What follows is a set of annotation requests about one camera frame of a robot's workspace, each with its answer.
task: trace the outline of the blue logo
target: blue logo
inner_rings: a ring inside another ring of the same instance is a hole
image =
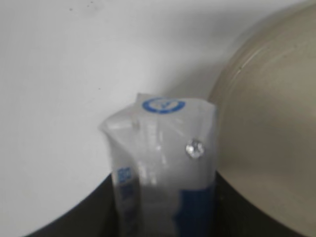
[[[143,108],[151,113],[156,114],[170,114],[181,110],[186,105],[186,102],[168,99],[168,98],[154,98],[143,103]]]

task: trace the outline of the plastic bag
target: plastic bag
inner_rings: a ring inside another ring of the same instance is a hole
[[[216,108],[139,94],[103,124],[112,151],[121,237],[208,237]]]

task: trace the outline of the dark surface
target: dark surface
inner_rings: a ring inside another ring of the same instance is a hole
[[[28,237],[116,237],[117,230],[117,214],[109,176],[73,210]],[[302,237],[246,201],[219,174],[212,235],[215,237]]]

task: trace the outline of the white background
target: white background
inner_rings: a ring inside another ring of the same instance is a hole
[[[297,2],[1,1],[0,236],[48,224],[106,178],[98,126],[137,92],[207,98],[238,37]]]

